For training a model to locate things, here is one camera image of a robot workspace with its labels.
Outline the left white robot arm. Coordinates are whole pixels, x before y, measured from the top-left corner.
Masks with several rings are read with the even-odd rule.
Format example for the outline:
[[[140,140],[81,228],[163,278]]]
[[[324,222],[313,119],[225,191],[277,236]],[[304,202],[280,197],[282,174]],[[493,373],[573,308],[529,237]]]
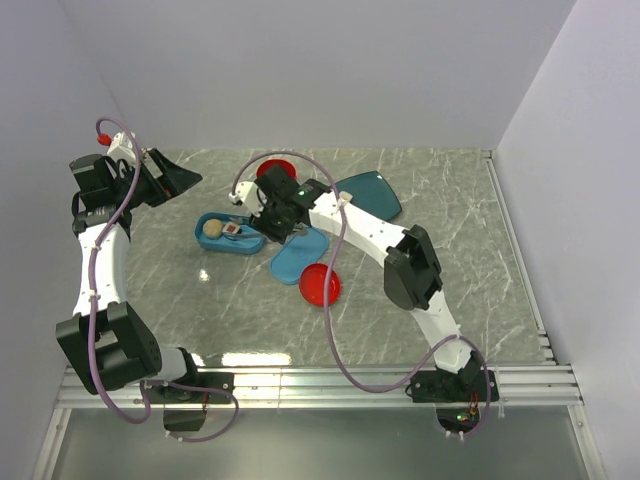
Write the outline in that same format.
[[[72,200],[72,231],[82,252],[79,297],[70,319],[56,326],[56,339],[86,390],[95,394],[89,347],[102,335],[114,342],[96,349],[102,385],[118,390],[146,378],[167,381],[180,402],[196,399],[203,379],[184,348],[163,349],[127,300],[126,265],[131,240],[132,209],[157,207],[195,186],[201,175],[180,167],[151,149],[159,167],[155,177],[146,166],[135,168],[125,158],[91,154],[70,164],[79,186]]]

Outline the metal food tongs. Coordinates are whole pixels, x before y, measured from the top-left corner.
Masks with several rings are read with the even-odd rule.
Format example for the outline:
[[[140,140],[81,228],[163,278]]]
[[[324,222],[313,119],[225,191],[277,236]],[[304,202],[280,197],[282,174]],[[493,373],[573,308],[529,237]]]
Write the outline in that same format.
[[[231,240],[231,239],[236,240],[236,239],[240,239],[240,238],[258,238],[258,237],[264,237],[264,238],[266,238],[264,235],[262,235],[261,233],[259,233],[259,232],[257,232],[257,231],[253,231],[253,230],[252,230],[252,231],[250,232],[250,231],[248,230],[248,228],[249,228],[249,227],[245,227],[245,226],[244,226],[244,225],[245,225],[245,221],[244,221],[244,219],[243,219],[243,218],[241,218],[241,217],[230,217],[230,218],[228,219],[228,221],[227,221],[227,222],[235,222],[235,223],[240,224],[240,225],[242,226],[242,234],[241,234],[241,235],[239,235],[239,236],[237,236],[237,237],[225,237],[225,236],[222,234],[222,236],[224,236],[225,238],[228,238],[228,239],[230,239],[230,240]]]

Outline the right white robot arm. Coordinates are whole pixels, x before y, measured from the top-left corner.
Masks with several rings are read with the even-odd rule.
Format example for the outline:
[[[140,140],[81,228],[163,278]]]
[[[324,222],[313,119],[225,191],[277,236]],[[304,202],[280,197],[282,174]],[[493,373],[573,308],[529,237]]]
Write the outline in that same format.
[[[254,181],[235,183],[229,198],[272,241],[283,243],[304,225],[331,233],[339,244],[349,243],[372,258],[383,270],[387,298],[411,314],[426,338],[426,357],[434,361],[444,393],[461,400],[475,390],[483,361],[447,304],[442,268],[424,228],[379,219],[354,205],[335,183],[298,183],[279,166]]]

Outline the blue lunch box lid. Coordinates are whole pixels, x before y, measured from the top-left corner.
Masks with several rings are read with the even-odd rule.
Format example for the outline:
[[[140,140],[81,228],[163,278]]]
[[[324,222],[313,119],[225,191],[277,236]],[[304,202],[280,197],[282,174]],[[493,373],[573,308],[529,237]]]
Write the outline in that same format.
[[[318,262],[329,247],[328,236],[315,228],[306,229],[304,235],[294,235],[272,258],[269,270],[284,285],[297,284],[302,272]]]

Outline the blue lunch box base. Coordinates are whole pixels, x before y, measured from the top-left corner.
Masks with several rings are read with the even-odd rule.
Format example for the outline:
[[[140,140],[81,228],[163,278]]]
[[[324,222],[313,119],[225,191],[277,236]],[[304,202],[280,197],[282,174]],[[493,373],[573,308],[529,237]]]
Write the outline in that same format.
[[[248,230],[251,232],[257,231],[252,228],[249,224],[249,218],[244,215],[233,215],[228,213],[221,212],[209,212],[203,214],[196,223],[194,229],[194,237],[199,246],[205,250],[209,251],[218,251],[225,253],[235,253],[235,254],[243,254],[243,255],[251,255],[259,252],[264,246],[266,238],[258,237],[258,238],[240,238],[240,239],[228,239],[224,236],[221,236],[218,239],[209,239],[206,238],[202,233],[202,225],[204,222],[211,218],[220,219],[224,224],[228,221],[230,217],[241,217],[245,221],[245,227],[249,227]]]

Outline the white steamed bun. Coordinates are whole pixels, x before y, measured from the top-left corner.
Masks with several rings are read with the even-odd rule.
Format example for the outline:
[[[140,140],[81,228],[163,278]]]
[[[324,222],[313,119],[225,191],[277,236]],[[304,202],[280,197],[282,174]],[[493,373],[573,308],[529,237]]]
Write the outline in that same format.
[[[218,239],[222,236],[225,224],[217,218],[211,218],[202,225],[202,233],[206,238]]]

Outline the red round cup lid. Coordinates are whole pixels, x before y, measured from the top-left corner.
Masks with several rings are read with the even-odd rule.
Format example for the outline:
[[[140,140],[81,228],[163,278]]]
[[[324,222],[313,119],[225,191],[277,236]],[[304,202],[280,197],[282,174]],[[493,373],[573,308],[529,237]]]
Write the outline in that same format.
[[[313,263],[307,266],[299,279],[299,291],[310,304],[318,307],[324,305],[324,280],[328,266],[324,263]],[[329,279],[328,304],[333,305],[341,293],[341,280],[333,271]]]

